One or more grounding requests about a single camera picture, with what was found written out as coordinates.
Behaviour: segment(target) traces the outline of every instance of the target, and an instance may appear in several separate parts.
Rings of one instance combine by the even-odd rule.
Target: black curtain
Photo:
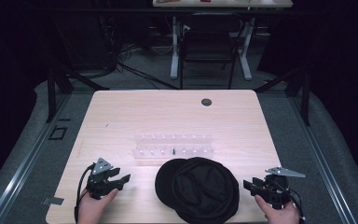
[[[47,78],[29,22],[17,3],[0,1],[0,169],[34,109],[34,88]]]
[[[281,76],[311,59],[310,89],[331,114],[358,165],[358,1],[330,2],[334,4],[295,1],[294,7],[335,16],[281,19],[258,69]]]

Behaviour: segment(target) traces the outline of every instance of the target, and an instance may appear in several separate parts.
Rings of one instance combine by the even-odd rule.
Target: gray carpet
[[[248,52],[254,79],[245,81],[241,67],[237,63],[233,89],[254,89],[264,84],[264,80],[274,78],[271,74],[256,71],[265,41],[267,40],[264,38],[254,39]],[[125,57],[124,64],[174,86],[179,86],[179,80],[170,79],[171,53],[160,54],[153,50],[136,49],[127,53]],[[226,88],[225,71],[213,67],[211,71],[203,73],[200,69],[205,69],[205,66],[195,65],[186,68],[186,89]],[[83,74],[89,76],[92,72],[88,71]],[[114,73],[94,78],[93,81],[110,87],[111,90],[168,89],[161,84],[151,84],[128,71],[121,71],[120,67]],[[35,155],[32,171],[26,175],[26,181],[21,186],[21,190],[13,196],[14,203],[7,206],[7,212],[1,218],[4,223],[46,222],[48,205],[42,202],[45,198],[54,195],[92,96],[90,87],[77,80],[72,80],[72,82],[75,87],[73,94],[64,96],[58,92],[60,112],[50,125],[45,124],[48,112],[47,85],[43,83],[36,88],[38,101],[34,113],[0,172],[0,199],[17,169],[21,167],[24,158],[32,152],[35,146],[40,147],[40,153]],[[353,220],[358,223],[358,170],[342,135],[325,111],[323,104],[314,95],[310,98],[311,127],[304,128],[302,120],[298,118],[297,100],[286,98],[282,93],[284,87],[285,83],[281,83],[269,92],[259,93],[258,97],[282,166],[307,176],[306,178],[289,178],[290,187],[303,196],[303,209],[307,223],[344,222],[335,201],[332,200],[331,190],[318,167],[318,160],[315,159],[312,151],[314,145],[310,141],[307,130],[311,131],[317,139],[318,147],[325,156],[339,185],[339,190],[351,210],[353,219],[350,219],[348,223],[353,223]],[[62,140],[51,140],[57,137],[50,136],[54,128],[66,129]],[[43,132],[47,132],[45,138],[38,139]]]

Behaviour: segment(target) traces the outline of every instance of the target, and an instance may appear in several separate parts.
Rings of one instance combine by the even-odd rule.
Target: chair leg
[[[180,89],[183,89],[183,61],[179,56],[179,76],[180,76]]]
[[[231,64],[231,70],[229,72],[229,80],[228,80],[228,90],[231,90],[231,83],[232,83],[232,78],[234,76],[234,67],[235,67],[235,61],[237,60],[237,57],[235,57],[235,59],[232,61]]]

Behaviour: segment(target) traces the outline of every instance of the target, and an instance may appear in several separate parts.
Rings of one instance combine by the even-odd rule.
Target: human arm
[[[298,224],[300,215],[292,203],[284,205],[283,209],[276,210],[264,201],[259,195],[255,195],[255,201],[266,215],[268,224]]]
[[[103,211],[116,197],[118,189],[113,189],[100,200],[91,198],[91,195],[85,189],[82,192],[83,198],[79,204],[78,224],[96,224],[103,215]]]

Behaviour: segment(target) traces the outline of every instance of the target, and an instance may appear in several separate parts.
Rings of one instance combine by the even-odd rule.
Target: wooden table
[[[212,104],[203,105],[205,98]],[[136,134],[211,134],[212,160],[225,165],[240,184],[240,207],[228,222],[266,220],[242,187],[243,179],[263,178],[266,168],[280,165],[253,91],[97,91],[55,194],[63,203],[50,206],[47,222],[75,222],[78,181],[100,157],[121,168],[113,179],[131,174],[101,222],[184,222],[158,199],[154,189],[156,173],[169,159],[136,160],[132,155]]]

